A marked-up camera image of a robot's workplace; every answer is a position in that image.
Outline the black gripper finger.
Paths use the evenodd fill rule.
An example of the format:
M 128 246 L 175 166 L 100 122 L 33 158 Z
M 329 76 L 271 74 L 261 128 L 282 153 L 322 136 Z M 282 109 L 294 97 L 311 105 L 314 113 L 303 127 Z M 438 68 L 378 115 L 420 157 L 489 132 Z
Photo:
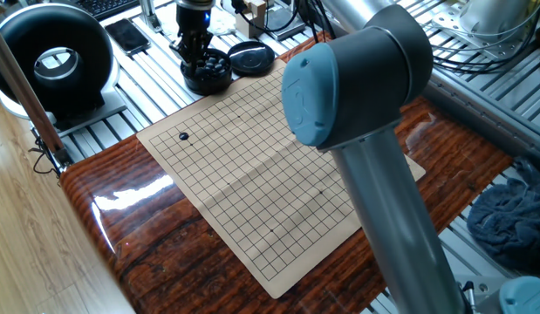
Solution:
M 171 43 L 171 50 L 181 60 L 187 76 L 195 75 L 195 48 L 190 37 L 182 35 L 179 40 Z
M 194 35 L 194 64 L 196 65 L 201 60 L 208 49 L 208 46 L 213 37 L 212 33 L 196 33 Z

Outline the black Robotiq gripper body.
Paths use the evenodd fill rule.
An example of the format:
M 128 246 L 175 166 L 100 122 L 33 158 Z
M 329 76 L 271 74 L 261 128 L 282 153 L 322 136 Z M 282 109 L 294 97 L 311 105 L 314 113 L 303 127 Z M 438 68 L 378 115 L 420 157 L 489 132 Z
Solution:
M 179 25 L 178 36 L 190 36 L 208 32 L 211 19 L 211 9 L 192 10 L 178 6 L 176 9 L 176 22 Z

